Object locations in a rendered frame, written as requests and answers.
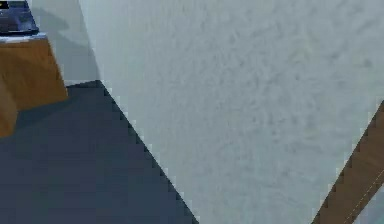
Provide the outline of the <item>dark blue appliance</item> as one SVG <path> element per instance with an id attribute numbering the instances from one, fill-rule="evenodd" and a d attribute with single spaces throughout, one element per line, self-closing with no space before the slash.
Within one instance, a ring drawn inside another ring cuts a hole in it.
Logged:
<path id="1" fill-rule="evenodd" d="M 0 36 L 34 35 L 38 32 L 26 0 L 0 0 Z"/>

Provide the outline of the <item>brown wooden cabinet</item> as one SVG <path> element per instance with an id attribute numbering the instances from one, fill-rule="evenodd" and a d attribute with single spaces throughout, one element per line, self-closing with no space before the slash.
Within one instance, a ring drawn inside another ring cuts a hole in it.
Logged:
<path id="1" fill-rule="evenodd" d="M 0 38 L 0 137 L 13 134 L 19 111 L 67 98 L 45 33 Z"/>

